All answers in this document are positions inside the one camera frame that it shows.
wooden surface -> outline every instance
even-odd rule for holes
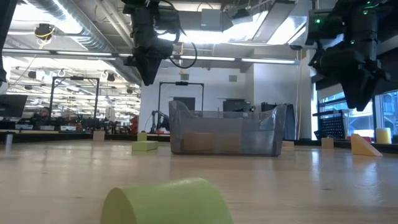
[[[99,224],[115,186],[202,177],[237,224],[397,223],[398,157],[295,146],[282,156],[173,156],[169,144],[15,144],[0,151],[0,223]]]

small wooden cube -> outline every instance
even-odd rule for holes
[[[93,141],[95,141],[95,142],[105,141],[105,132],[104,131],[94,131]]]
[[[294,147],[294,142],[293,141],[283,141],[282,146],[284,147]]]
[[[334,149],[335,144],[332,138],[322,138],[322,149]]]

yellow triangular block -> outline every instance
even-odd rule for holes
[[[351,135],[351,151],[354,155],[383,156],[377,149],[358,134]]]

ceiling light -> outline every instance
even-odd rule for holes
[[[233,62],[235,61],[235,58],[198,56],[198,60],[218,60],[218,61]]]
[[[69,52],[69,51],[57,51],[61,55],[77,55],[77,56],[94,56],[94,57],[110,57],[112,53],[101,53],[101,52]]]
[[[106,79],[109,82],[114,82],[115,81],[114,74],[113,73],[108,73],[108,77]]]
[[[297,64],[297,62],[295,60],[259,59],[259,58],[242,58],[242,62],[274,63],[274,64],[282,64],[282,65],[295,65],[295,64]]]
[[[3,53],[17,54],[50,54],[49,50],[28,50],[28,49],[3,49]]]
[[[191,55],[181,55],[181,56],[176,56],[176,59],[187,59],[187,60],[193,60],[195,59],[195,56]],[[207,57],[207,56],[198,56],[198,60],[216,60],[216,61],[226,61],[226,62],[233,62],[235,61],[235,58],[231,57]]]
[[[128,88],[127,88],[127,93],[128,93],[128,94],[132,94],[133,92],[134,92],[134,90],[133,90],[132,87],[128,87]]]
[[[27,74],[27,76],[28,76],[29,78],[36,79],[36,72],[35,72],[35,71],[30,71],[30,72]]]

ceiling duct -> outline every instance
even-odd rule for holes
[[[253,40],[267,43],[295,7],[295,1],[275,0]]]
[[[53,16],[58,22],[70,21],[81,27],[79,33],[82,37],[74,37],[73,40],[87,48],[90,52],[116,52],[116,49],[108,42],[104,35],[94,26],[89,18],[71,0],[24,0]],[[135,68],[124,66],[123,60],[107,61],[115,67],[118,73],[127,82],[141,85],[141,77]]]

